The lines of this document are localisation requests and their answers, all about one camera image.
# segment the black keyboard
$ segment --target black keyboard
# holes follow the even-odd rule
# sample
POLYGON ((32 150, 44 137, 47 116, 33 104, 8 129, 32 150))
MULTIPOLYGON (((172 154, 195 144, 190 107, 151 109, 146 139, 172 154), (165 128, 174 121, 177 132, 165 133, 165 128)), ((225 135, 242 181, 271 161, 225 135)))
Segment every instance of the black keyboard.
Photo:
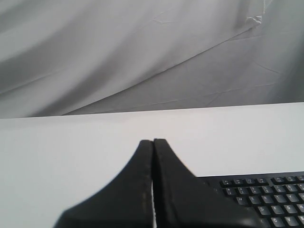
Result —
POLYGON ((199 178, 218 194, 255 210, 265 228, 304 227, 304 172, 199 178))

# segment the white table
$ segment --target white table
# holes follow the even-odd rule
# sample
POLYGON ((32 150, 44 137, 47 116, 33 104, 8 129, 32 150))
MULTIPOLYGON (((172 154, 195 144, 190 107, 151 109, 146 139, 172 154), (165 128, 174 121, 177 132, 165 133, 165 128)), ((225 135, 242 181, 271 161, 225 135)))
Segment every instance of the white table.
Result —
POLYGON ((304 103, 0 120, 0 227, 52 227, 105 186, 141 139, 199 176, 303 171, 304 103))

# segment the black plastic part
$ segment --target black plastic part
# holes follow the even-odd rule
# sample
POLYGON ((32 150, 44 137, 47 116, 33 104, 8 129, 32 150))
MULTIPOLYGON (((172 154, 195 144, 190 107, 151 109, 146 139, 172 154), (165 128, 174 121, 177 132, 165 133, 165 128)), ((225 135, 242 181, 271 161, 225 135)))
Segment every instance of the black plastic part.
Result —
POLYGON ((152 179, 158 228, 263 227, 254 211, 216 194, 196 178, 166 140, 154 140, 152 179))
POLYGON ((152 228, 152 153, 152 142, 141 141, 117 177, 66 210, 55 228, 152 228))

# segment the white fabric backdrop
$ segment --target white fabric backdrop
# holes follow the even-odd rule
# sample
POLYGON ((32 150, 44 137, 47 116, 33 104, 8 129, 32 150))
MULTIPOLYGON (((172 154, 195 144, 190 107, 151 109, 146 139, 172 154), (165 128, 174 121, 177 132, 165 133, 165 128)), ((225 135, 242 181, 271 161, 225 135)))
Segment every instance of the white fabric backdrop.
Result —
MULTIPOLYGON (((66 114, 117 94, 259 25, 252 17, 264 8, 263 0, 2 0, 0 118, 66 114)), ((191 80, 185 69, 178 79, 191 80)), ((195 91, 205 93, 201 80, 195 91)), ((131 103, 193 90, 165 81, 131 103)))

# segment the white tabletop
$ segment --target white tabletop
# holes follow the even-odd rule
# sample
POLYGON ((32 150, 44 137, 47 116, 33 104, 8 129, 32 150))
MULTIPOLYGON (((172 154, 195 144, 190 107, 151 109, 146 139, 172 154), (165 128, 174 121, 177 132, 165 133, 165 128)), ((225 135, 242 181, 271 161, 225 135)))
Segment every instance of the white tabletop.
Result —
POLYGON ((199 176, 303 171, 304 103, 0 120, 0 227, 52 227, 105 186, 141 139, 199 176))

